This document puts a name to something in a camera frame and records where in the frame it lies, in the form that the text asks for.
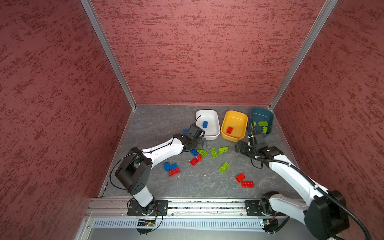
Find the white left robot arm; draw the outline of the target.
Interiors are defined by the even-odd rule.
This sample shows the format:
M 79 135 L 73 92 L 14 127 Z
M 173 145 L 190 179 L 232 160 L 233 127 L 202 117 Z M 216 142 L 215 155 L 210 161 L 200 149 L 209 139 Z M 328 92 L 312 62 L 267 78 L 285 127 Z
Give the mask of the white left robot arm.
M 152 210 L 155 197 L 147 187 L 152 168 L 170 157 L 195 150 L 204 136 L 203 129 L 191 124 L 184 135 L 175 134 L 160 145 L 143 150 L 134 147 L 122 158 L 115 176 L 140 207 Z

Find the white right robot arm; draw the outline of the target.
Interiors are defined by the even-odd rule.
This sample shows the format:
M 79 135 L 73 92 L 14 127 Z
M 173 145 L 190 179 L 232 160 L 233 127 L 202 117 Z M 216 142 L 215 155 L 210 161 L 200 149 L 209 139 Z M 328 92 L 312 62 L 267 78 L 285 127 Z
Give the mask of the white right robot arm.
M 318 240 L 328 240 L 350 227 L 344 196 L 338 191 L 329 192 L 327 188 L 296 167 L 277 147 L 257 143 L 256 136 L 249 141 L 238 141 L 235 151 L 281 176 L 302 198 L 294 200 L 277 191 L 261 196 L 259 211 L 264 216 L 282 213 L 304 224 Z

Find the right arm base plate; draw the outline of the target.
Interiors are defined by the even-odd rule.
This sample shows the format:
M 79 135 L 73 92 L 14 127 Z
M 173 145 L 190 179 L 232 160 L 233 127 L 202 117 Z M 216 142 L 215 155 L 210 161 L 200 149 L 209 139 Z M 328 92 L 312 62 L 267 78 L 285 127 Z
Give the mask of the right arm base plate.
M 270 216 L 273 213 L 267 200 L 247 200 L 245 209 L 249 217 Z

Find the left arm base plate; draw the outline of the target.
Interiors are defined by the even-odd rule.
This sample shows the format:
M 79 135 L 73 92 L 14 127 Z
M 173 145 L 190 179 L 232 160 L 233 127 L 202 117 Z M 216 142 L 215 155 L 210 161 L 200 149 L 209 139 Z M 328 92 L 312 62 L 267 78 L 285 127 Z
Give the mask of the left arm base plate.
M 153 200 L 147 207 L 142 207 L 136 200 L 131 199 L 127 203 L 128 216 L 166 216 L 168 211 L 168 200 Z

